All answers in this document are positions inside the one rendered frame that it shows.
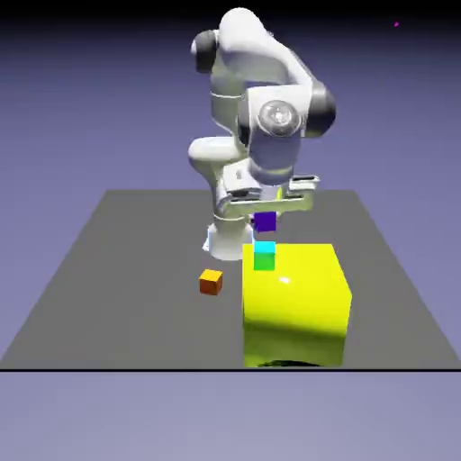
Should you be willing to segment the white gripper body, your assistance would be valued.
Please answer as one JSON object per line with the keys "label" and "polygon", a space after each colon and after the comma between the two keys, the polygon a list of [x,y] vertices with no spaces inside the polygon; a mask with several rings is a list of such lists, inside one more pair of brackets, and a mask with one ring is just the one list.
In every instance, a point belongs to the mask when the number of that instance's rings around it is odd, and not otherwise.
{"label": "white gripper body", "polygon": [[255,212],[307,211],[312,208],[313,196],[313,190],[306,190],[273,200],[229,198],[220,204],[220,212],[226,218],[239,218]]}

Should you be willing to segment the small purple cube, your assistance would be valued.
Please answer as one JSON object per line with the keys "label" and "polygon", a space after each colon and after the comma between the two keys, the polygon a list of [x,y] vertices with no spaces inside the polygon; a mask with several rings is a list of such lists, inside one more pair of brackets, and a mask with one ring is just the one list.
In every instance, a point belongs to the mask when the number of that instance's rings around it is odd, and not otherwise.
{"label": "small purple cube", "polygon": [[276,212],[255,212],[253,215],[253,227],[258,233],[276,231]]}

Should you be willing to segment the small green cube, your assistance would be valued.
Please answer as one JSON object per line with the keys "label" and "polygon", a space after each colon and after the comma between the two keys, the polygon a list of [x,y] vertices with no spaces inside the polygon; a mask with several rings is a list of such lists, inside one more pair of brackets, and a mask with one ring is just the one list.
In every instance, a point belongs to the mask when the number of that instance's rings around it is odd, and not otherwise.
{"label": "small green cube", "polygon": [[253,268],[257,271],[273,271],[276,265],[276,243],[274,241],[254,241]]}

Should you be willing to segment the small orange cube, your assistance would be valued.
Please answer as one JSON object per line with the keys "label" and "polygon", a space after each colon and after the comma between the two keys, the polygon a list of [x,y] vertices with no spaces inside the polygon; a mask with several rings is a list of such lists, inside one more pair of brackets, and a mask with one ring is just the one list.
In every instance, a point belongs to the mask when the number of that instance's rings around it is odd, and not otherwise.
{"label": "small orange cube", "polygon": [[201,294],[218,295],[222,289],[223,272],[206,268],[199,277]]}

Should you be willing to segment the large yellow box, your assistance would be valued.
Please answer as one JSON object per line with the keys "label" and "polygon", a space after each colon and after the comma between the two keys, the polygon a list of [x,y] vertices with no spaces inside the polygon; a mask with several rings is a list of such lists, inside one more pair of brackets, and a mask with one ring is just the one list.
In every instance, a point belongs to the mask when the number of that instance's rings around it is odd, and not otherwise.
{"label": "large yellow box", "polygon": [[243,246],[244,366],[340,366],[352,293],[330,244],[276,243],[273,271],[253,268]]}

